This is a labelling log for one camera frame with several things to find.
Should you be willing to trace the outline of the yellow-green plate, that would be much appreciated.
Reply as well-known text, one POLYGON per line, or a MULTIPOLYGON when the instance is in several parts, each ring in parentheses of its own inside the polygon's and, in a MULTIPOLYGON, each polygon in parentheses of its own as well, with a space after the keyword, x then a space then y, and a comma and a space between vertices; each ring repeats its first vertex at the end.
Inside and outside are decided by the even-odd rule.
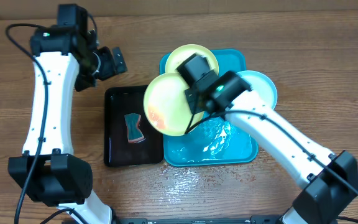
POLYGON ((178 47, 168 56, 167 61, 163 65, 165 71, 162 72, 161 76, 165 75, 166 73, 167 74, 174 73, 176 76, 178 76, 178 72, 176 68, 185 59, 187 59, 189 56, 191 56, 194 53, 206 57, 210 68, 212 68, 217 74, 219 73, 218 61, 209 49, 197 44, 186 44, 178 47))
POLYGON ((188 123, 200 121, 204 113, 195 115, 186 100, 189 86, 178 73, 164 73, 154 78, 144 94, 144 111, 149 123, 168 136, 184 135, 188 123))

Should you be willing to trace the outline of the light blue plate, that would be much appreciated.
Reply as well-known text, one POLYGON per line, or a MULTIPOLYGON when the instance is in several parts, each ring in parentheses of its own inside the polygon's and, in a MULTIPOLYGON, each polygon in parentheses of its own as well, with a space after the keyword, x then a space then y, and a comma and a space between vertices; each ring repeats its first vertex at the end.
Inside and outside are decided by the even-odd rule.
POLYGON ((261 99, 263 99, 272 109, 276 107, 278 94, 273 81, 263 73, 244 70, 238 73, 253 90, 256 90, 261 99))

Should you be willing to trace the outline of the green and orange sponge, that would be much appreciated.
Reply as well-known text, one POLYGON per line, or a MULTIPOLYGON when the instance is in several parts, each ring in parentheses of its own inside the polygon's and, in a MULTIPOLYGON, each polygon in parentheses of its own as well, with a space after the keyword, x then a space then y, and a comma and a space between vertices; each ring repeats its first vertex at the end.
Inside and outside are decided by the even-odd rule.
POLYGON ((130 113, 124 116, 127 127, 127 140, 128 143, 136 144, 145 140, 142 131, 139 129, 141 115, 137 113, 130 113))

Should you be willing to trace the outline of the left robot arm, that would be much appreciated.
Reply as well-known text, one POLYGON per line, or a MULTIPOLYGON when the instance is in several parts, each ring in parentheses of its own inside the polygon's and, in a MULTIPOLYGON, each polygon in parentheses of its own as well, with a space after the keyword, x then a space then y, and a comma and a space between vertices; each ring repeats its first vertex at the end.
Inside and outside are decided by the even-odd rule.
POLYGON ((24 199, 54 207, 78 223, 118 223, 114 210, 93 190, 93 173, 74 155, 71 140, 73 93, 119 73, 119 49, 100 47, 86 25, 37 25, 25 50, 34 64, 35 87, 29 132, 9 175, 24 199))

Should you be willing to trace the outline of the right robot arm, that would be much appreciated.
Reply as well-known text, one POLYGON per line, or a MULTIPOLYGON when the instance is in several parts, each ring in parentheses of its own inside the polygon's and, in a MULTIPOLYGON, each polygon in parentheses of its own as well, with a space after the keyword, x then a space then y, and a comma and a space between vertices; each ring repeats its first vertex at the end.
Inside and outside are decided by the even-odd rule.
POLYGON ((301 189, 280 223, 332 223, 356 198, 358 164, 333 153, 297 130, 267 105, 251 84, 233 71, 181 74, 200 107, 242 129, 289 173, 301 189))

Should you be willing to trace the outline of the black plastic tray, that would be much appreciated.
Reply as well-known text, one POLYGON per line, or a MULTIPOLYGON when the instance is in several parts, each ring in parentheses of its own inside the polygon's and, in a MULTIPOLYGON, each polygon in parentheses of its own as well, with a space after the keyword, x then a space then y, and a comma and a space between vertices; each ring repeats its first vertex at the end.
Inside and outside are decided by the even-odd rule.
POLYGON ((108 167, 158 164, 163 160, 163 136, 147 120, 144 111, 146 86, 115 87, 104 95, 104 164, 108 167), (124 116, 141 115, 139 129, 145 140, 128 143, 124 116))

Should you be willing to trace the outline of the teal plastic tray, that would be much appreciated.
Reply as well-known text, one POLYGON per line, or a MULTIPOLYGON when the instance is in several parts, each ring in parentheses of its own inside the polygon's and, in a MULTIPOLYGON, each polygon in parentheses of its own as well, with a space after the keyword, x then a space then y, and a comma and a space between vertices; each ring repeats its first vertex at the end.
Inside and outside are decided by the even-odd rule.
POLYGON ((237 164, 253 161, 257 142, 221 118, 208 120, 184 136, 163 136, 165 160, 177 167, 237 164))

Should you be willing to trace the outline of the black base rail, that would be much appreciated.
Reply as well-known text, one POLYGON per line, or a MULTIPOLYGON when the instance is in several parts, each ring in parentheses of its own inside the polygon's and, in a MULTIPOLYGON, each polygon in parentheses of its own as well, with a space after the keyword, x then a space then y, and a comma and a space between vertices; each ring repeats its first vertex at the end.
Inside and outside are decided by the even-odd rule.
POLYGON ((254 215, 250 218, 213 218, 203 219, 160 219, 123 218, 119 224, 282 224, 279 215, 254 215))

